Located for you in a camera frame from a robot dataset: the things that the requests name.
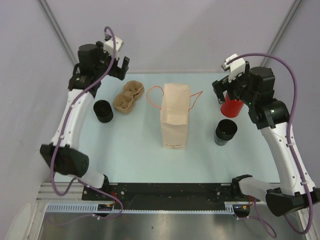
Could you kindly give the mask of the beige paper takeout bag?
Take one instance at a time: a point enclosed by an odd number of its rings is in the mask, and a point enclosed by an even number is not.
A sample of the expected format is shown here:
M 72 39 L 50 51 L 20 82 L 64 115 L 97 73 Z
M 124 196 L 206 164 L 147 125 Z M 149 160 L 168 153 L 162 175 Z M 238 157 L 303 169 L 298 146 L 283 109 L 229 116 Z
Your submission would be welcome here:
M 151 101 L 150 92 L 159 88 L 162 92 L 161 105 Z M 183 150 L 187 144 L 189 115 L 203 92 L 191 93 L 190 86 L 182 83 L 155 85 L 146 92 L 148 102 L 160 109 L 162 145 L 165 149 Z

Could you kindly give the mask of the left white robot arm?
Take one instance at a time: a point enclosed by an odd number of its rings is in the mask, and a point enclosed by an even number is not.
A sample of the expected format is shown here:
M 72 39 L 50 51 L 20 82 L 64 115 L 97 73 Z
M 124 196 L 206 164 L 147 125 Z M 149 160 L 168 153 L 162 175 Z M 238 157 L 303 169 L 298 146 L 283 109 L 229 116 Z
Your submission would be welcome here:
M 100 200 L 110 196 L 111 188 L 104 184 L 106 176 L 91 168 L 89 157 L 79 151 L 80 135 L 102 79 L 109 75 L 123 80 L 126 76 L 130 59 L 124 57 L 122 66 L 118 66 L 122 45 L 123 41 L 116 38 L 78 48 L 79 62 L 74 65 L 68 82 L 67 103 L 58 129 L 50 143 L 40 147 L 51 178 L 55 173 L 77 178 L 85 185 L 94 187 L 93 194 Z

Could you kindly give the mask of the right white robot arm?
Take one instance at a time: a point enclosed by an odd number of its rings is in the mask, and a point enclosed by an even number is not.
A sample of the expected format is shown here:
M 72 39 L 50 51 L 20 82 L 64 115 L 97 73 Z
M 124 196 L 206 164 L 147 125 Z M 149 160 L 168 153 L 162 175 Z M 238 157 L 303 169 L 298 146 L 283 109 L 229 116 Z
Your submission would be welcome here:
M 280 217 L 305 209 L 320 201 L 320 189 L 311 180 L 289 127 L 286 105 L 274 98 L 275 76 L 267 67 L 250 67 L 248 61 L 225 61 L 222 69 L 228 76 L 212 83 L 220 103 L 240 100 L 248 106 L 250 120 L 266 140 L 275 162 L 280 183 L 271 184 L 241 175 L 232 179 L 231 196 L 242 201 L 252 196 L 265 202 L 273 215 Z

